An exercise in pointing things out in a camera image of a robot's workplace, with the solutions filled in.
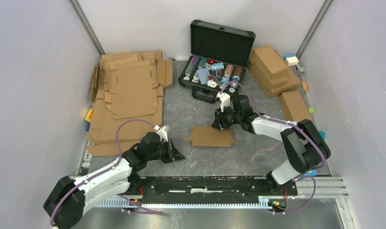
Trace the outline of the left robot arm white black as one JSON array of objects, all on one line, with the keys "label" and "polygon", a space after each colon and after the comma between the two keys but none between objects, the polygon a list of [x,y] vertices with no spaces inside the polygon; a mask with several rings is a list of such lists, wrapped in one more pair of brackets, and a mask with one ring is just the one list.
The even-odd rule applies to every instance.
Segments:
[{"label": "left robot arm white black", "polygon": [[172,163],[184,160],[171,138],[164,139],[158,133],[149,132],[139,143],[124,151],[117,160],[75,179],[60,178],[43,204],[50,216],[50,225],[59,229],[70,229],[83,215],[104,200],[127,192],[140,190],[137,174],[149,161],[160,160]]}]

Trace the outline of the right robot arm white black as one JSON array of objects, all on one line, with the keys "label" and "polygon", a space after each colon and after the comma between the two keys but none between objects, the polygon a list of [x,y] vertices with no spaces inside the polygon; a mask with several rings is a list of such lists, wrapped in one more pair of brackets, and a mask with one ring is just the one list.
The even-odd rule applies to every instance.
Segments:
[{"label": "right robot arm white black", "polygon": [[331,156],[328,145],[309,119],[284,121],[257,113],[245,95],[230,97],[227,93],[218,93],[216,99],[220,101],[220,107],[215,110],[212,128],[226,130],[239,125],[251,134],[268,136],[283,143],[287,160],[266,176],[266,189],[273,195],[280,194],[287,182],[324,166]]}]

